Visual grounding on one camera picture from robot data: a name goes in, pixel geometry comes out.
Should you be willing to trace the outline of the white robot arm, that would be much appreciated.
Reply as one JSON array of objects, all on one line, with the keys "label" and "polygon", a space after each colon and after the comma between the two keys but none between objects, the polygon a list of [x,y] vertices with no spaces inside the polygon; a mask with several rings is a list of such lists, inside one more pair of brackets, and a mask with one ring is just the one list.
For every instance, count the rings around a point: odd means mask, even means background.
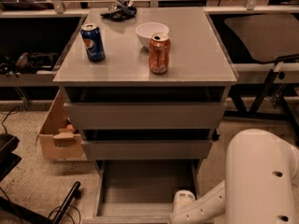
[{"label": "white robot arm", "polygon": [[227,148],[225,179],[199,199],[178,191],[169,224],[203,224],[220,215],[226,224],[297,224],[298,177],[298,147],[267,131],[242,131]]}]

